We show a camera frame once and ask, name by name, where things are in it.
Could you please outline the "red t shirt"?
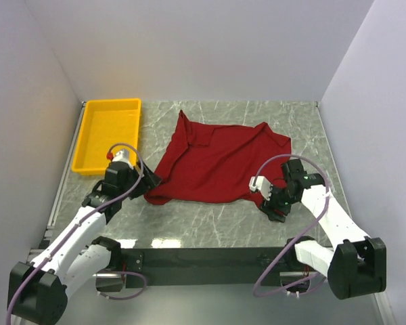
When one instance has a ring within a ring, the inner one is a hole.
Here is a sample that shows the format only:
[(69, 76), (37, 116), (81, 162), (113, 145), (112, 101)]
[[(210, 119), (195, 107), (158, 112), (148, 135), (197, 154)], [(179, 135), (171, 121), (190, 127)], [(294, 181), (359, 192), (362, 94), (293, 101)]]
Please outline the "red t shirt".
[(153, 205), (171, 200), (225, 204), (247, 200), (260, 206), (263, 197), (249, 189), (261, 165), (292, 152), (289, 137), (275, 133), (266, 122), (255, 127), (209, 125), (190, 121), (179, 112), (175, 132), (155, 173), (161, 183), (145, 194)]

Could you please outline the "yellow plastic tray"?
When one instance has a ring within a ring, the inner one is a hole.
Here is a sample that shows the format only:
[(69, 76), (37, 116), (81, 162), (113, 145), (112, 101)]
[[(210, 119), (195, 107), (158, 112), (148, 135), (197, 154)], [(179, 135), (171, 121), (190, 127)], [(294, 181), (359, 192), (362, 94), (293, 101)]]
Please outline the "yellow plastic tray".
[(136, 148), (142, 103), (139, 98), (89, 100), (81, 121), (71, 170), (80, 175), (102, 175), (114, 144)]

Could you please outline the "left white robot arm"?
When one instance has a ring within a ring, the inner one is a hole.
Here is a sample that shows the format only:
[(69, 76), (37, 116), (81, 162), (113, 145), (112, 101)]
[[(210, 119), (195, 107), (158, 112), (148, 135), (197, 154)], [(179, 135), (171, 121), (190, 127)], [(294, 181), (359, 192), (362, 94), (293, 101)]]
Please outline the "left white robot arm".
[(125, 199), (138, 198), (161, 183), (141, 161), (131, 166), (111, 162), (82, 201), (72, 222), (37, 257), (17, 263), (9, 275), (6, 322), (18, 316), (35, 324), (56, 324), (69, 298), (98, 272), (128, 275), (121, 245), (98, 236), (121, 210)]

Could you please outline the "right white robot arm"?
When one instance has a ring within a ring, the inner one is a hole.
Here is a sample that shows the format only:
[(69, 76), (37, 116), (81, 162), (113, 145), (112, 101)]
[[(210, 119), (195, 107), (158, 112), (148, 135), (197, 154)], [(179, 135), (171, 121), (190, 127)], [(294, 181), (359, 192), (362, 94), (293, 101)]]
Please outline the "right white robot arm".
[(328, 280), (334, 295), (349, 299), (386, 290), (386, 245), (381, 238), (371, 238), (341, 207), (332, 194), (322, 170), (307, 173), (303, 158), (297, 155), (281, 166), (284, 188), (273, 185), (266, 177), (256, 174), (251, 178), (251, 192), (263, 197), (261, 211), (270, 220), (283, 222), (291, 206), (302, 204), (314, 216), (312, 228), (320, 225), (331, 243), (320, 245), (305, 232), (289, 239), (258, 279), (282, 261), (290, 268), (307, 266)]

